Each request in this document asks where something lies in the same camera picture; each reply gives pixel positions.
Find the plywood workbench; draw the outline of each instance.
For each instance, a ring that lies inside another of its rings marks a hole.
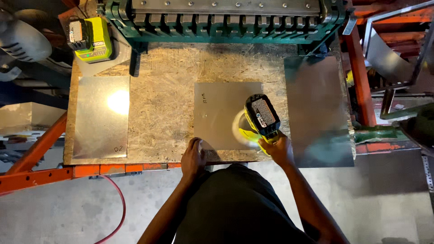
[[[149,43],[141,55],[138,77],[130,81],[127,158],[72,159],[78,78],[75,63],[66,125],[64,164],[134,164],[180,162],[194,134],[195,82],[262,82],[289,135],[283,58],[295,45]],[[129,61],[97,76],[128,76]],[[256,150],[207,152],[208,161],[266,161]]]

